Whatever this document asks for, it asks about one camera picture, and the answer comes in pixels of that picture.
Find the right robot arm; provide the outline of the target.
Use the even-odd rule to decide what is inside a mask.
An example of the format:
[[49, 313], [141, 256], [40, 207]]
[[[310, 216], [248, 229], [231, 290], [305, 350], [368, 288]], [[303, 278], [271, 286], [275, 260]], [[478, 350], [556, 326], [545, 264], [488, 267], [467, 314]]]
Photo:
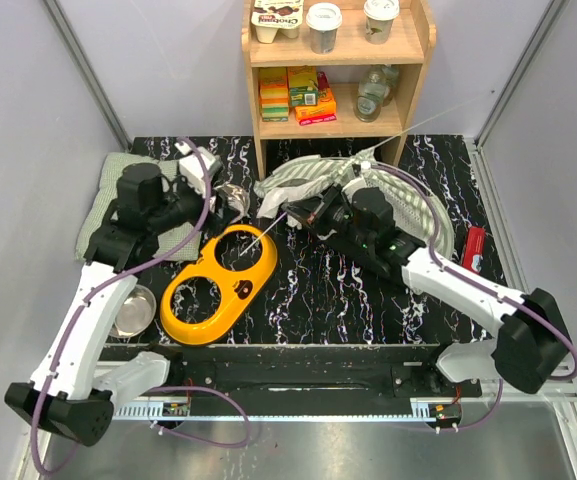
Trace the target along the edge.
[[429, 294], [478, 323], [489, 339], [443, 345], [424, 369], [423, 384], [444, 396], [470, 379], [497, 380], [536, 394], [571, 350], [555, 298], [504, 287], [431, 251], [396, 225], [376, 187], [347, 196], [338, 186], [283, 211], [320, 241], [395, 284]]

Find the wooden shelf unit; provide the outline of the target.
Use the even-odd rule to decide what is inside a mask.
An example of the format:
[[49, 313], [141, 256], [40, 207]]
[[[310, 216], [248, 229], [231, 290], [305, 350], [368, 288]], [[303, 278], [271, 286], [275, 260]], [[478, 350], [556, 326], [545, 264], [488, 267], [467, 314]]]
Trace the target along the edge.
[[[379, 153], [384, 162], [397, 165], [414, 115], [437, 42], [437, 26], [427, 1], [400, 3], [389, 39], [382, 45], [364, 37], [365, 14], [361, 1], [338, 1], [343, 23], [336, 45], [329, 54], [311, 50], [309, 28], [303, 24], [299, 37], [279, 36], [271, 44], [260, 43], [251, 24], [254, 3], [243, 3], [241, 45], [259, 178], [267, 172], [266, 146], [269, 141], [311, 138], [379, 137]], [[394, 99], [373, 122], [362, 122], [353, 113], [358, 82], [370, 65], [392, 64], [400, 78]], [[286, 122], [264, 122], [259, 106], [258, 74], [265, 67], [314, 66], [328, 76], [337, 101], [337, 119], [333, 122], [301, 126], [294, 118]]]

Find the yellow double bowl holder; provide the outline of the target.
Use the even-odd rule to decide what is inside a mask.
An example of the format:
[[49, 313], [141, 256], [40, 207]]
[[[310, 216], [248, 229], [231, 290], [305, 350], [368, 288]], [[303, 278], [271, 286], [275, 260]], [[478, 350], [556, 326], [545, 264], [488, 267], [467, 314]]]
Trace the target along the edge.
[[[244, 232], [255, 237], [261, 248], [259, 260], [244, 270], [230, 270], [220, 264], [216, 249], [228, 235]], [[278, 263], [278, 250], [272, 238], [252, 225], [236, 224], [210, 239], [201, 249], [199, 258], [185, 266], [167, 285], [160, 300], [160, 321], [165, 333], [176, 343], [188, 346], [215, 344], [229, 335], [253, 300], [273, 276]], [[177, 288], [184, 282], [202, 278], [215, 284], [220, 303], [215, 313], [199, 323], [189, 323], [174, 314], [172, 301]]]

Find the chobani yogurt pack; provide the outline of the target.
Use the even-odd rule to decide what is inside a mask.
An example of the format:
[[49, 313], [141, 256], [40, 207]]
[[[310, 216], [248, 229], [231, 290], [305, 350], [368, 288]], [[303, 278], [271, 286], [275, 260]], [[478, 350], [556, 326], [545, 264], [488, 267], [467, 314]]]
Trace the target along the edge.
[[262, 44], [271, 44], [278, 34], [296, 39], [303, 13], [303, 0], [256, 0], [252, 7], [251, 24], [257, 40]]

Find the paper coffee cup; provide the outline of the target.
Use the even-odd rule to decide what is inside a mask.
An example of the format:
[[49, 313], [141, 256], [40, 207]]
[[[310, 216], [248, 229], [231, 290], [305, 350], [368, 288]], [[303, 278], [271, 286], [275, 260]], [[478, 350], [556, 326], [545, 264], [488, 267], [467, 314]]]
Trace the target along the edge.
[[337, 30], [342, 24], [340, 8], [330, 2], [313, 4], [306, 15], [310, 29], [310, 46], [316, 54], [328, 54], [334, 50]]
[[372, 44], [384, 44], [390, 36], [394, 20], [399, 16], [397, 0], [366, 0], [364, 3], [365, 37]]

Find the clear glass jar back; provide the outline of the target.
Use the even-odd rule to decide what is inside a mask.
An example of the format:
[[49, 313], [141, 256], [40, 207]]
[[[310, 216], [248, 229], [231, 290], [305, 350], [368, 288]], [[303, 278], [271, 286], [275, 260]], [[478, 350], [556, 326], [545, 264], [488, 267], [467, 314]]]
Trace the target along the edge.
[[381, 69], [386, 79], [386, 91], [382, 102], [382, 106], [385, 107], [389, 105], [394, 98], [399, 81], [400, 70], [397, 65], [392, 64], [382, 65]]

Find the clear glass jar front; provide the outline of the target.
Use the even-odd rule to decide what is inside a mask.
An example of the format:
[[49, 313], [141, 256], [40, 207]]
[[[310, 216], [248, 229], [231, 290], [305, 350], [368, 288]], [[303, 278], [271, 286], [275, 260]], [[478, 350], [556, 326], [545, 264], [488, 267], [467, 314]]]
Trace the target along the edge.
[[354, 113], [363, 122], [375, 121], [386, 96], [387, 80], [379, 65], [369, 67], [358, 83]]

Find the aluminium frame post left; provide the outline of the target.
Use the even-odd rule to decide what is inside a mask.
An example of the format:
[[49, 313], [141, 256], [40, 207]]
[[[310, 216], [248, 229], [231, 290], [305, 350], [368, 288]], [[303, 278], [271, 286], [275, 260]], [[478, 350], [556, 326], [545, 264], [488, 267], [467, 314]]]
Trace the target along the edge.
[[72, 62], [113, 134], [113, 137], [122, 150], [129, 151], [132, 148], [132, 139], [128, 135], [119, 115], [102, 86], [61, 2], [57, 0], [42, 0], [41, 4], [46, 10], [51, 23], [61, 38]]

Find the paper coffee cup left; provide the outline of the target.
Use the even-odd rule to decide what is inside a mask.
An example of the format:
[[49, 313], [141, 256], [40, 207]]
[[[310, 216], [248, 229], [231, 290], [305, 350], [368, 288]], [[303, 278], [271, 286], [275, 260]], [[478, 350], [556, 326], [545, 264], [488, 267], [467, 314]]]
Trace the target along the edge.
[[330, 2], [313, 4], [306, 15], [310, 29], [310, 46], [316, 54], [328, 54], [334, 50], [337, 30], [342, 24], [340, 8]]

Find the clear glass jar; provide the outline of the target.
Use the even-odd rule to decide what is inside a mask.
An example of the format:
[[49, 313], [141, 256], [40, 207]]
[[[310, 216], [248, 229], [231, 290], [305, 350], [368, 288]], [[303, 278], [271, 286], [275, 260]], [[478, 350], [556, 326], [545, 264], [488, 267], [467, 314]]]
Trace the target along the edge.
[[399, 81], [400, 70], [397, 65], [392, 64], [382, 65], [381, 69], [386, 79], [386, 91], [382, 102], [382, 106], [385, 107], [389, 105], [394, 98]]
[[379, 65], [369, 67], [358, 83], [354, 113], [363, 122], [375, 121], [386, 96], [387, 80]]

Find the orange snack box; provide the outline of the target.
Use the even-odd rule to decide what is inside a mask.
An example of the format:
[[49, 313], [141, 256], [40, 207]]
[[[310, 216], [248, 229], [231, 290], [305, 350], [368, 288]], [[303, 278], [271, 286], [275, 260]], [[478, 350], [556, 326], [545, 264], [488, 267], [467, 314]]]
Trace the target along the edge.
[[320, 91], [318, 103], [313, 106], [297, 106], [295, 118], [301, 126], [337, 120], [337, 103], [330, 87]]

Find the yellow green sponge stack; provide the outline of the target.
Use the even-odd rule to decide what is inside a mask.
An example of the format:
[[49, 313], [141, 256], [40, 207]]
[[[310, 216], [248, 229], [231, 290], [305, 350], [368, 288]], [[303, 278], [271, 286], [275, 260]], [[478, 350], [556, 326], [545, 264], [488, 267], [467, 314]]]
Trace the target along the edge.
[[286, 68], [260, 68], [258, 84], [262, 120], [265, 122], [287, 121], [290, 106]]

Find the steel pet bowl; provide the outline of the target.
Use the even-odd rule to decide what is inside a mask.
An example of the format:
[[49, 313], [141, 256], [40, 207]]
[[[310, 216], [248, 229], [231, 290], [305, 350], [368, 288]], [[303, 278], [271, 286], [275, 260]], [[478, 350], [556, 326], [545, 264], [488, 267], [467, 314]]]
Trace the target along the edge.
[[228, 208], [234, 212], [232, 223], [236, 223], [249, 214], [250, 195], [246, 189], [240, 185], [223, 183], [216, 187], [218, 193], [225, 196]]
[[150, 289], [136, 285], [122, 304], [109, 331], [112, 338], [132, 338], [144, 332], [153, 322], [157, 300]]

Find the red pink packet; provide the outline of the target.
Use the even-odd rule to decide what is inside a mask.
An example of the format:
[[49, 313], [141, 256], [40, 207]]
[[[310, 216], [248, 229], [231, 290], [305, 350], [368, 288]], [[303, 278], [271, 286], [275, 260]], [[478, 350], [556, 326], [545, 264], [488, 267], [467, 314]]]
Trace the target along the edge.
[[329, 90], [329, 83], [326, 74], [323, 71], [317, 72], [317, 84], [318, 84], [318, 101], [323, 101]]

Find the paper coffee cup right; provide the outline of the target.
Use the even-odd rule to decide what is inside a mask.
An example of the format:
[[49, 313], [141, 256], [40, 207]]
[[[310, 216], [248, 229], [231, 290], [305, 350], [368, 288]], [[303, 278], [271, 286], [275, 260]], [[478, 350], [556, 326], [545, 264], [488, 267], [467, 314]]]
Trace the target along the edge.
[[365, 37], [372, 44], [384, 44], [390, 36], [394, 20], [399, 16], [397, 0], [366, 0], [364, 3]]

